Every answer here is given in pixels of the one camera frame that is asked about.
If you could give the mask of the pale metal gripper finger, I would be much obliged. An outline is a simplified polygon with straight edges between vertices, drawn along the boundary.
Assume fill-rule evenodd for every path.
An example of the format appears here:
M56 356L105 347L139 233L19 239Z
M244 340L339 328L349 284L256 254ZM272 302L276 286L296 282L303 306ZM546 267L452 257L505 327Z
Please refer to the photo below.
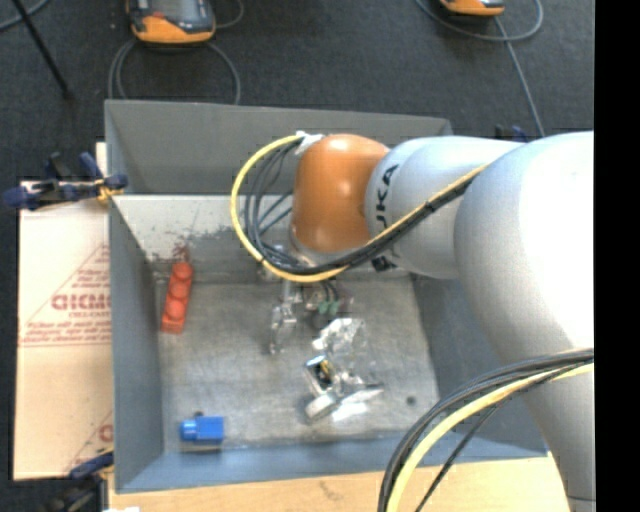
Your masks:
M295 301L285 301L281 305L280 344L289 344L297 334L299 327L298 304Z
M281 305L273 307L270 322L269 352L277 354L282 350L285 324L284 309Z

